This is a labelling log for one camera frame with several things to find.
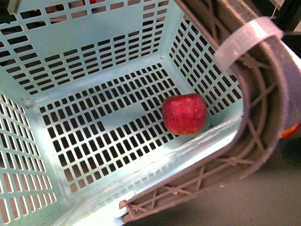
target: perforated plastic panel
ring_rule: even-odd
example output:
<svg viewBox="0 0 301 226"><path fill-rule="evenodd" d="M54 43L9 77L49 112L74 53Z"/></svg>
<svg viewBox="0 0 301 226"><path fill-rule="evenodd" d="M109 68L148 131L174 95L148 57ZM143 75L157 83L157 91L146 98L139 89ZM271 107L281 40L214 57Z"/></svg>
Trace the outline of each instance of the perforated plastic panel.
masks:
<svg viewBox="0 0 301 226"><path fill-rule="evenodd" d="M172 1L24 0L14 17L0 24L3 224L72 225L188 167L242 113L236 77ZM191 92L206 125L173 135L162 102Z"/></svg>
<svg viewBox="0 0 301 226"><path fill-rule="evenodd" d="M0 112L0 211L7 223L56 197L24 109L1 94Z"/></svg>

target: apple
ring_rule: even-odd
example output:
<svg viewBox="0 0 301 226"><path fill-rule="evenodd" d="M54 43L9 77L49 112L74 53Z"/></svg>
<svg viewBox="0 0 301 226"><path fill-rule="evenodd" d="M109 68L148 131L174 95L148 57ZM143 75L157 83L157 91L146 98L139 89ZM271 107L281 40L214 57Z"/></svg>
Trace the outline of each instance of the apple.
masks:
<svg viewBox="0 0 301 226"><path fill-rule="evenodd" d="M171 96L163 101L163 122L166 128L177 135L199 132L207 118L206 103L197 93Z"/></svg>

